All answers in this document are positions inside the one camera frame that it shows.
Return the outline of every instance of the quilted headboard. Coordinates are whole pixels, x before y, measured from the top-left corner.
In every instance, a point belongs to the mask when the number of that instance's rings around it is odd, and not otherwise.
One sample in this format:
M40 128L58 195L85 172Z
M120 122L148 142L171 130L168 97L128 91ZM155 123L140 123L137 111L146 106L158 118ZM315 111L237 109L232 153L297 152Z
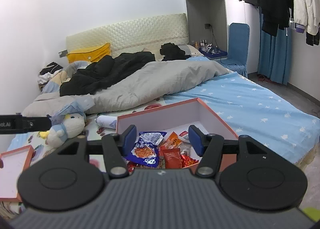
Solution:
M186 14L172 14L135 19L97 27L66 38L67 49L75 49L111 43L111 55L122 52L138 52L143 48L160 49L164 43L188 44Z

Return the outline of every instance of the blue chair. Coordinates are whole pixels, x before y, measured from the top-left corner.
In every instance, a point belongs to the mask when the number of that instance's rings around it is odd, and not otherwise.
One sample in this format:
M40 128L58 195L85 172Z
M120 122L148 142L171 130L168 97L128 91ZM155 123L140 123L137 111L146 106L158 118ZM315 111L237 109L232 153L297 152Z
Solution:
M247 58L250 27L247 24L232 23L229 27L228 58L218 61L223 67L248 77Z

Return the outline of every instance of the white plush toy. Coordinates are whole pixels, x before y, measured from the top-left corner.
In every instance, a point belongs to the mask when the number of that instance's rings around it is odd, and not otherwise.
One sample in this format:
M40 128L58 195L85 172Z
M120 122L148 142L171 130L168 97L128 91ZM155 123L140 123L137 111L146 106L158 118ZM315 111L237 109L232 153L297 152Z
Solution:
M40 136L51 147L60 147L67 139L74 138L84 129L85 115L67 114L61 124L53 125L49 131L40 132Z

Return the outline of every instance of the white cabinet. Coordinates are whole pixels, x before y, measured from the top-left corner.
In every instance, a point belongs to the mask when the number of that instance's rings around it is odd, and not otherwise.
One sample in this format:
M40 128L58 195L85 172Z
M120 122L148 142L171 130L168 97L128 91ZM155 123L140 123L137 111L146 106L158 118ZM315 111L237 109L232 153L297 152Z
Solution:
M231 23L246 23L250 27L247 71L256 72L260 51L259 10L243 0L186 0L190 43L206 39L211 43L212 25L215 40L220 49L228 50L229 26Z

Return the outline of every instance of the blue snack bag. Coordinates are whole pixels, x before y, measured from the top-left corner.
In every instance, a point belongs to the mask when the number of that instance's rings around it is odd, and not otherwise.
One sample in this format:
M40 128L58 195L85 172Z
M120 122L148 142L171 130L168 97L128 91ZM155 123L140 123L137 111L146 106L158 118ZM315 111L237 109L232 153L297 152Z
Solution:
M160 142L164 139L167 132L165 131L140 131L139 136L145 142L151 142L153 145L158 146Z
M140 165L157 167L159 163L158 149L151 142L145 142L139 138L125 159Z

